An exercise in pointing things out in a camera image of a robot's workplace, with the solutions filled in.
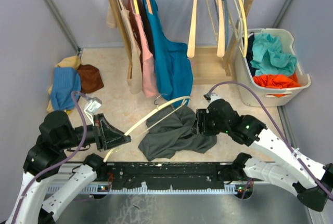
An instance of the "gray wall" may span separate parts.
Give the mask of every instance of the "gray wall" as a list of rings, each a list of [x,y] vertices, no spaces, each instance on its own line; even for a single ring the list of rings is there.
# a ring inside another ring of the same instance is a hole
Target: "gray wall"
[[[75,52],[43,0],[0,0],[0,222],[13,209],[27,151],[46,115],[54,65]]]
[[[312,84],[286,105],[301,151],[323,164],[333,162],[333,0],[294,0],[280,28],[289,30],[294,49]],[[333,203],[325,212],[333,223]]]
[[[172,41],[187,43],[193,0],[156,1],[165,35]],[[249,28],[271,27],[284,1],[254,0],[248,16]],[[111,30],[105,24],[108,0],[54,0],[54,2],[80,47],[122,45],[119,31]],[[198,0],[197,17],[197,44],[216,44],[205,0]]]

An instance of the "laundry basket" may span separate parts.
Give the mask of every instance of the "laundry basket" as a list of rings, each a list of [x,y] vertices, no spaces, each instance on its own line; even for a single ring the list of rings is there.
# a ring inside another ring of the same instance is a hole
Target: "laundry basket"
[[[293,37],[287,30],[284,29],[253,29],[248,30],[248,33],[254,32],[255,35],[259,33],[269,33],[274,36],[279,36],[281,40],[283,52],[295,54],[292,49]],[[299,60],[297,60],[296,75],[298,78],[298,83],[301,87],[295,88],[285,88],[285,89],[270,89],[257,85],[250,73],[246,58],[244,58],[239,49],[237,49],[235,56],[235,72],[236,80],[241,82],[248,87],[250,87],[255,94],[258,95],[260,100],[266,107],[283,106],[288,103],[294,96],[296,96],[301,90],[308,88],[311,84],[310,76],[308,74],[303,74],[301,67],[299,65]],[[244,104],[248,106],[259,107],[259,103],[254,98],[254,96],[248,92],[243,87],[238,86],[240,96]],[[275,94],[283,94],[283,97],[275,97]]]

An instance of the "silver table surface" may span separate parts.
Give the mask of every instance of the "silver table surface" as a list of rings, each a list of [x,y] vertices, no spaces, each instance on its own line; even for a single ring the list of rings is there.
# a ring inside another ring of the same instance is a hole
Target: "silver table surface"
[[[254,185],[250,199],[233,195],[108,195],[71,202],[57,224],[312,223],[308,210],[291,193]]]

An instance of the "brown cloth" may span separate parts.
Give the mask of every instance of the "brown cloth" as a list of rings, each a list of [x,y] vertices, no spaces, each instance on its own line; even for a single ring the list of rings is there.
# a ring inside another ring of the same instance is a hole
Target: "brown cloth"
[[[82,64],[77,70],[81,79],[81,92],[93,93],[104,87],[99,69],[91,64]]]

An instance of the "blue towel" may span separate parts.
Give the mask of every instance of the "blue towel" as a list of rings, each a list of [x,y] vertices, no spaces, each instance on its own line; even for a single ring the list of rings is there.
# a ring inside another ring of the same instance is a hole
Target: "blue towel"
[[[193,74],[190,61],[187,58],[187,45],[172,42],[166,38],[158,17],[158,7],[155,0],[150,0],[152,14],[148,11],[146,0],[143,0],[143,4],[152,31],[155,50],[155,73],[159,93],[166,100],[190,96]],[[178,107],[180,104],[181,101],[173,105]]]
[[[268,33],[255,36],[253,42],[252,67],[256,68],[255,75],[284,75],[292,76],[296,69],[297,59],[292,54],[282,51],[280,37]]]
[[[71,93],[74,90],[81,90],[81,80],[78,72],[71,67],[56,67],[50,95],[53,109],[55,111],[73,109],[75,104],[71,98]]]

